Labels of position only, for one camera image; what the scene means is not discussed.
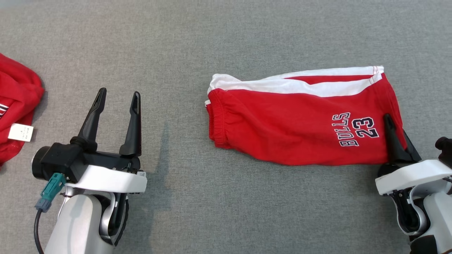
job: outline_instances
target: white plastic housing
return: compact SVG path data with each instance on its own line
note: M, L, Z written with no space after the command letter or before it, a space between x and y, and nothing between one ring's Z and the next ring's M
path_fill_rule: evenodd
M146 176L89 165L78 183L66 183L66 185L93 191L142 193L146 190L147 178Z
M400 168L391 174L375 179L380 195L390 194L393 190L403 190L422 183L432 182L452 175L452 169L439 160L424 160Z
M99 236L102 206L91 195L70 198L61 210L45 254L111 254L114 246Z
M429 195L424 199L424 207L430 228L422 236L434 235L438 253L447 253L452 249L452 197L443 192Z

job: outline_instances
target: gray fabric surface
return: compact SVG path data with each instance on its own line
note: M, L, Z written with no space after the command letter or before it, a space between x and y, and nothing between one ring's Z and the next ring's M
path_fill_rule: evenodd
M67 143L108 89L100 151L123 143L142 94L146 193L132 196L116 253L406 254L377 166L288 167L214 148L204 109L214 73L253 80L383 65L423 159L452 136L447 0L40 1L0 9L0 52L42 78L35 138L0 171L0 253L34 254L44 181L30 160ZM45 246L61 198L41 219Z

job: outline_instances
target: printed logo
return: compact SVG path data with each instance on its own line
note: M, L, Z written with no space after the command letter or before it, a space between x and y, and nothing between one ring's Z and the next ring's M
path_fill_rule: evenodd
M342 113L333 116L334 132L339 140L341 146L359 146L357 138L376 138L379 137L377 129L374 127L374 121L372 118L357 118L351 120L353 130L348 127L350 118L350 112Z
M6 113L6 111L9 109L9 107L0 104L0 118Z

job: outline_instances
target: white stripe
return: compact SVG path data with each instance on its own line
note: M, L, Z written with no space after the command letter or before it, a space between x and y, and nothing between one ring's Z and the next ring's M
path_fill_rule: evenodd
M213 80L210 83L209 91L217 88L223 90L242 89L277 94L311 94L319 97L333 97L359 94L367 87L381 80L380 73L365 80L323 82L316 85L310 85L301 80L291 79L230 81L232 80L232 76L227 75L229 77L224 79L225 76L226 74L214 75Z
M271 76L262 80L278 80L299 76L354 76L354 75L375 75L383 73L383 66L367 66L367 67L350 67L350 68L333 68L291 72L276 76Z

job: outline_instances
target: folded shorts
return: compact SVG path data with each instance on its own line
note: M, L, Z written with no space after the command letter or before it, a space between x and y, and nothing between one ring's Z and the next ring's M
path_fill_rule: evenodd
M383 116L404 148L403 123L382 66L310 70L241 81L215 74L206 109L216 147L285 165L388 161Z

